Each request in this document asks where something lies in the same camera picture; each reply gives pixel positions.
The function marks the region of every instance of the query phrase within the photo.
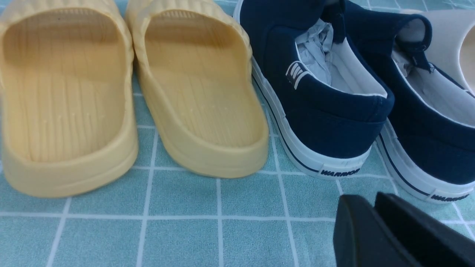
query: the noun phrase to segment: tiled floor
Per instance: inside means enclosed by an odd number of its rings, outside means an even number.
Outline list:
[[[374,10],[475,8],[475,0],[355,0]],[[218,1],[227,13],[235,3]],[[123,11],[126,1],[118,1]],[[419,201],[396,185],[376,147],[358,175],[305,176],[270,124],[269,159],[246,179],[183,170],[167,155],[136,79],[140,155],[117,182],[59,200],[31,198],[0,177],[0,266],[334,266],[338,198],[400,195],[469,238],[475,196],[448,205]]]

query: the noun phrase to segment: navy canvas shoe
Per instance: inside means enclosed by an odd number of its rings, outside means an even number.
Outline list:
[[[430,22],[348,1],[345,23],[360,54],[395,96],[377,140],[391,175],[422,200],[467,197],[475,186],[475,98],[427,61]]]
[[[285,152],[324,179],[359,171],[394,104],[351,48],[343,12],[344,0],[239,0],[234,12]]]

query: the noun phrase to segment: navy stripe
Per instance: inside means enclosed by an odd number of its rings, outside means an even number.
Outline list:
[[[270,108],[269,101],[268,101],[267,98],[264,96],[264,93],[262,92],[262,89],[261,89],[261,87],[259,86],[259,83],[257,82],[256,78],[254,78],[254,76],[252,76],[252,78],[253,78],[253,80],[256,82],[256,85],[257,85],[257,87],[259,88],[259,91],[261,91],[262,97],[263,97],[264,100],[267,102],[267,106],[269,107],[270,112],[272,113],[272,116],[274,117],[274,120],[275,120],[277,129],[279,129],[280,136],[282,137],[282,140],[284,141],[284,144],[285,144],[285,146],[287,147],[287,150],[290,152],[290,154],[294,157],[294,159],[295,159],[300,165],[304,166],[306,169],[308,169],[308,170],[310,170],[310,171],[319,172],[319,171],[314,170],[314,169],[312,169],[312,168],[306,166],[305,164],[303,164],[300,160],[297,159],[297,157],[294,155],[294,153],[292,153],[292,150],[290,150],[290,148],[289,148],[287,142],[285,141],[284,136],[282,135],[282,131],[280,130],[279,123],[277,123],[276,115],[274,114],[274,111],[272,110],[272,108]]]
[[[417,189],[415,186],[413,186],[412,184],[410,184],[408,182],[408,180],[404,179],[404,177],[402,177],[401,173],[398,171],[398,169],[396,168],[396,166],[394,165],[394,163],[392,162],[391,160],[391,157],[389,157],[389,153],[388,153],[388,150],[386,149],[386,145],[384,144],[384,140],[383,140],[383,137],[382,135],[380,134],[380,139],[381,139],[381,144],[383,145],[383,148],[384,148],[384,152],[386,152],[386,155],[388,156],[388,160],[389,162],[391,163],[392,167],[394,168],[394,170],[396,171],[396,173],[399,175],[399,177],[401,177],[401,179],[408,185],[410,186],[412,189],[416,190],[417,192],[423,194],[424,196],[429,196],[430,194],[427,194],[419,189]]]

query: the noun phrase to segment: slide sandal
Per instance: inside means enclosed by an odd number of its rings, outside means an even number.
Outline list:
[[[419,13],[432,24],[427,59],[475,94],[475,10],[402,10]]]
[[[126,21],[142,92],[170,156],[211,177],[258,171],[269,130],[243,29],[211,0],[131,0]]]
[[[132,40],[113,0],[13,0],[0,17],[2,160],[13,188],[64,197],[138,153]]]

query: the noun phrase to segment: white rubber sole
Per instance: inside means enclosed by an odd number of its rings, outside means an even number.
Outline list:
[[[402,148],[389,120],[384,124],[376,142],[390,175],[418,199],[443,204],[464,199],[474,190],[475,182],[451,184],[420,169]]]
[[[239,0],[234,10],[233,17],[239,23],[243,0]],[[290,124],[285,118],[284,109],[275,94],[272,86],[262,74],[259,65],[252,58],[252,76],[257,85],[257,92],[264,98],[264,103],[270,112],[270,117],[277,126],[280,141],[285,153],[292,163],[305,174],[310,176],[334,180],[347,177],[357,173],[365,160],[368,158],[371,148],[364,154],[350,159],[332,158],[319,154],[305,146],[290,128]]]

